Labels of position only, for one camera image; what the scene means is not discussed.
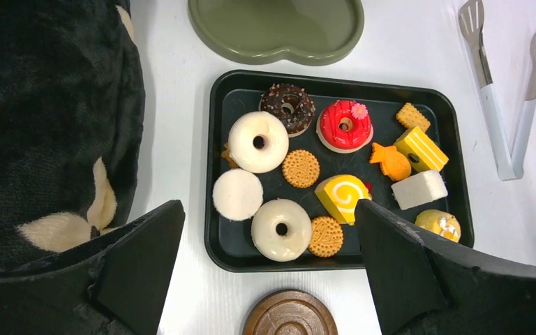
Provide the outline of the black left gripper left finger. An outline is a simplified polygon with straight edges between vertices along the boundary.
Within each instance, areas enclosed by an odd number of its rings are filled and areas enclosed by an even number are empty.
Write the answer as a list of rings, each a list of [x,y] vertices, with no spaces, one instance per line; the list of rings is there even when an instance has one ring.
[[[185,221],[170,200],[133,221],[107,252],[92,301],[108,318],[99,334],[156,334]]]

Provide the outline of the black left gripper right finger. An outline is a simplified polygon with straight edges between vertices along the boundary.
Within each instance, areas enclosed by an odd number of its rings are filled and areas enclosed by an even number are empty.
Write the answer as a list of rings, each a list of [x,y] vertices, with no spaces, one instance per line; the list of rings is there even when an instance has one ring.
[[[412,319],[449,308],[422,229],[372,200],[360,200],[355,228],[381,332],[395,334]]]

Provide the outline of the white cake block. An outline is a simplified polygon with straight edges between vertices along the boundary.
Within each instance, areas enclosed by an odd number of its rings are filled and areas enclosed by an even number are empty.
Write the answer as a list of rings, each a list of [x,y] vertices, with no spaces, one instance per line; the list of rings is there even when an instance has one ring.
[[[419,172],[391,185],[392,194],[402,210],[418,207],[448,196],[441,174],[436,170]]]

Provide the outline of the orange fish-shaped pastry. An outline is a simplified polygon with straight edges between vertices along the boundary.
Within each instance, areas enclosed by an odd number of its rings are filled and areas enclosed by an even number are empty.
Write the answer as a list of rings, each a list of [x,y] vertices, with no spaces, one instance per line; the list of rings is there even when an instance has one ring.
[[[369,163],[380,165],[381,172],[392,181],[401,181],[412,173],[412,166],[406,156],[395,145],[387,147],[374,142]]]

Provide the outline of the yellow layered cake slice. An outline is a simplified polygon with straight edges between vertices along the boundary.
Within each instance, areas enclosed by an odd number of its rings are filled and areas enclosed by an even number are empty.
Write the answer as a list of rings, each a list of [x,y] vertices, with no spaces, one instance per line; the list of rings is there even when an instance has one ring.
[[[394,146],[408,158],[416,172],[440,172],[449,161],[445,153],[419,126],[406,130],[395,141]]]

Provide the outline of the steel tongs white handle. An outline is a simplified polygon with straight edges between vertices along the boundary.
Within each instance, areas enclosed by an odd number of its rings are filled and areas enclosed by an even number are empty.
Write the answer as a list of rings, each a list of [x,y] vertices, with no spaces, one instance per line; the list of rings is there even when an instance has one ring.
[[[532,70],[513,144],[509,145],[483,40],[484,4],[469,0],[457,13],[460,32],[468,44],[473,73],[479,86],[486,129],[500,180],[521,179],[536,108],[536,32],[530,42]]]

